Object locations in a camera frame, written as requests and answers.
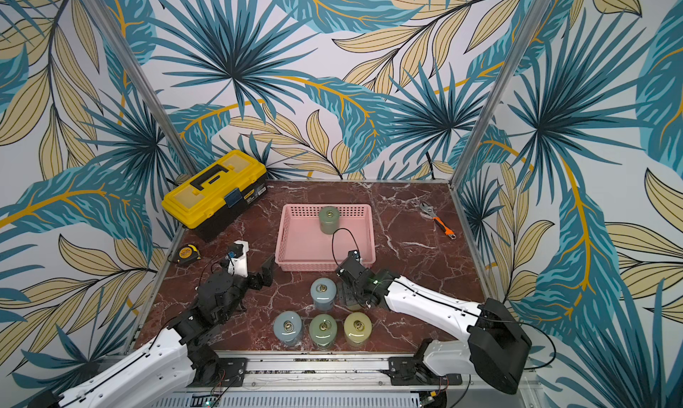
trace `red marble tabletop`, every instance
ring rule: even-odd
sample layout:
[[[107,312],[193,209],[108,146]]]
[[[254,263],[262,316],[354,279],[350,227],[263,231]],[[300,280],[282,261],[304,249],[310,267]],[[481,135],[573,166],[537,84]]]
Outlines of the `red marble tabletop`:
[[[456,233],[449,239],[416,209],[420,201],[432,205],[439,217]],[[235,240],[249,242],[250,271],[275,252],[282,207],[287,203],[369,204],[375,234],[376,261],[373,269],[390,269],[426,288],[462,300],[483,301],[472,257],[462,234],[460,221],[448,186],[427,182],[309,182],[269,181],[268,191],[213,242],[205,243],[192,231],[183,243],[196,245],[202,259],[189,267],[171,265],[137,339],[137,346],[149,341],[162,324],[190,307],[204,266],[225,255]],[[272,322],[285,310],[294,310],[304,321],[301,343],[292,350],[313,350],[307,326],[320,314],[312,304],[310,288],[315,279],[339,278],[333,272],[285,272],[276,268],[274,283],[244,297],[246,312],[235,314],[213,341],[214,350],[284,350],[272,331]],[[334,350],[414,352],[424,338],[453,340],[444,331],[409,317],[380,308],[363,310],[372,320],[370,340],[360,349],[346,343],[343,322],[350,310],[335,305],[331,312],[339,332]]]

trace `wall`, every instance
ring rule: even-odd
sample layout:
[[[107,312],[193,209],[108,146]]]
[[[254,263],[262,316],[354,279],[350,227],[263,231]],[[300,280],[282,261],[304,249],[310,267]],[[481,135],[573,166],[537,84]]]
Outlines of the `wall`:
[[[107,0],[140,62],[149,0]],[[78,0],[0,4],[0,388],[4,407],[121,351],[175,224],[164,135]]]
[[[143,69],[201,167],[240,148],[270,178],[424,179],[429,155],[447,178],[530,3],[156,0]]]
[[[551,406],[680,407],[683,0],[560,3],[458,196]]]

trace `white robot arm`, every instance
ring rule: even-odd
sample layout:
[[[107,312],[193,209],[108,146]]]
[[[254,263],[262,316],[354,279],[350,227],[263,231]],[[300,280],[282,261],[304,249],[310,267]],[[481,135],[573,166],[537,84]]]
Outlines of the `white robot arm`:
[[[59,397],[49,391],[39,394],[29,408],[143,408],[191,383],[212,385],[221,370],[233,371],[226,377],[241,381],[247,360],[218,359],[206,343],[230,318],[247,289],[261,289],[272,282],[272,260],[261,274],[237,274],[246,270],[242,267],[245,254],[246,250],[240,250],[240,256],[221,263],[223,269],[197,289],[193,307],[173,319],[155,339]],[[390,271],[375,274],[361,265],[357,251],[350,251],[337,275],[366,307],[409,314],[467,342],[463,349],[454,342],[424,341],[416,356],[427,375],[476,373],[493,388],[517,392],[531,341],[500,302],[457,300]]]

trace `toolbox handle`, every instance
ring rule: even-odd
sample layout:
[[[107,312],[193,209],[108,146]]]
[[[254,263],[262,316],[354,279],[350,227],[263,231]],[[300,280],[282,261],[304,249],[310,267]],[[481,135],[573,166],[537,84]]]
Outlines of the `toolbox handle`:
[[[219,173],[220,171],[223,171],[224,173],[228,173],[228,169],[226,169],[224,166],[221,164],[215,164],[206,172],[200,174],[196,179],[192,180],[190,184],[197,190],[203,190],[203,187],[201,186],[201,183],[203,183],[206,180],[209,180],[211,177]]]

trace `pink plastic basket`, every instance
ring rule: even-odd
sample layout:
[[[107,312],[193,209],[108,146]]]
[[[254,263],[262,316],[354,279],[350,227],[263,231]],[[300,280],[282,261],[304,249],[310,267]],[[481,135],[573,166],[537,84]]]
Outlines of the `pink plastic basket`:
[[[356,238],[361,262],[371,267],[375,262],[375,234],[369,205],[287,204],[282,208],[277,234],[275,262],[284,271],[335,271],[332,258],[332,235],[320,230],[318,213],[323,207],[339,209],[339,227],[345,227]],[[335,235],[335,257],[343,261],[356,245],[346,231]]]

